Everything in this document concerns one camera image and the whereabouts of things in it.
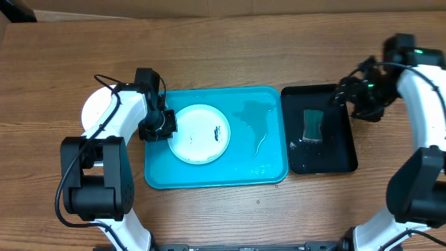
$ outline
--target small black mark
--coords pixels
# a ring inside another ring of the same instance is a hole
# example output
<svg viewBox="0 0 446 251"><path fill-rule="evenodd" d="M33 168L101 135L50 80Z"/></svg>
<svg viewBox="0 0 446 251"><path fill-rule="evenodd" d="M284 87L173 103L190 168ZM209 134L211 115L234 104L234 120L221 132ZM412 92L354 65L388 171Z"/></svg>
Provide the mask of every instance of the small black mark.
<svg viewBox="0 0 446 251"><path fill-rule="evenodd" d="M215 141L218 142L218 136L220 135L220 127L219 126L215 126L215 130L214 130L214 137L215 137Z"/></svg>

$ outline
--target blue tray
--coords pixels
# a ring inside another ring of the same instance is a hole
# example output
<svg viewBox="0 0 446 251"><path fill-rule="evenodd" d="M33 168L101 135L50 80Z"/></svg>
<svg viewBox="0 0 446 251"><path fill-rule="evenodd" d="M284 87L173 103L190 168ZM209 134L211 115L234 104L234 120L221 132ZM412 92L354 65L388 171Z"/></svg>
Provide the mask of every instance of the blue tray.
<svg viewBox="0 0 446 251"><path fill-rule="evenodd" d="M288 174L279 93L267 86L168 91L166 104L179 112L205 104L228 119L231 138L217 160L193 165L179 160L167 141L146 143L145 177L157 189L278 183Z"/></svg>

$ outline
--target wooden table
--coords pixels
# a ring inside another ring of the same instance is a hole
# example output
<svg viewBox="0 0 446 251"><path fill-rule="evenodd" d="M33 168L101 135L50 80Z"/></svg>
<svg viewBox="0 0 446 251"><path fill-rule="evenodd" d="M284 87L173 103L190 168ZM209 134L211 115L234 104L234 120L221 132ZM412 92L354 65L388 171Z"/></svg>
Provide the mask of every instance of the wooden table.
<svg viewBox="0 0 446 251"><path fill-rule="evenodd" d="M0 249L90 250L99 229L64 227L54 214L59 147L81 135L82 105L100 73L130 82L152 67L168 89L338 82L394 33L446 51L446 12L285 15L10 24L0 49ZM352 174L289 174L277 185L154 190L144 143L128 152L134 210L158 243L289 244L337 240L385 205L389 178L412 153L404 104L380 123L352 121ZM68 216L73 222L78 217ZM446 229L434 229L446 238ZM407 250L441 250L420 236Z"/></svg>

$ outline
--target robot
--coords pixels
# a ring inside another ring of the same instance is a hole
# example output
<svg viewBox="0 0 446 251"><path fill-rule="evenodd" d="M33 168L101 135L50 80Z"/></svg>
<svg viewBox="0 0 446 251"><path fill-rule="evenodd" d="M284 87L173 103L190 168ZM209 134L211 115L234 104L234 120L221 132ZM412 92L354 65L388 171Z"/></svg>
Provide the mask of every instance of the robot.
<svg viewBox="0 0 446 251"><path fill-rule="evenodd" d="M363 78L354 77L363 73ZM117 250L402 250L411 234L423 235L446 223L446 183L437 181L445 170L446 65L443 53L415 46L412 35L397 34L384 43L383 62L370 57L333 93L334 105L355 105L353 118L378 122L385 108L404 99L410 119L414 154L390 179L386 204L363 225L351 227L339 241L306 242L286 246L157 245L135 215L134 184L126 145L133 132L148 142L166 140L176 132L173 110L165 106L165 92L150 68L138 68L134 82L122 83L102 75L95 78L112 94L111 104L96 124L81 137L66 137L61 144L62 179L56 194L56 214L68 227L99 227ZM101 79L115 81L113 88ZM87 176L83 169L104 167L103 176ZM67 222L60 213L59 198L67 212L88 223Z"/></svg>

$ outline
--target tray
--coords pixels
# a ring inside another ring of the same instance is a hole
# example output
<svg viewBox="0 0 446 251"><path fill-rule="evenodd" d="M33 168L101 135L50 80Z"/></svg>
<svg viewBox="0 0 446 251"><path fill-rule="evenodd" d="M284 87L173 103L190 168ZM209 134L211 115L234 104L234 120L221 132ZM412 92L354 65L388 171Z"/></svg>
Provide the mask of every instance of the tray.
<svg viewBox="0 0 446 251"><path fill-rule="evenodd" d="M295 174L353 172L357 157L345 104L331 105L336 84L291 86L282 90L289 167ZM320 143L302 140L304 110L323 112Z"/></svg>
<svg viewBox="0 0 446 251"><path fill-rule="evenodd" d="M203 165L179 160L167 141L146 143L145 177L153 188L278 183L288 174L282 106L275 89L258 86L168 91L166 104L175 112L197 104L217 108L228 119L231 138L218 159Z"/></svg>

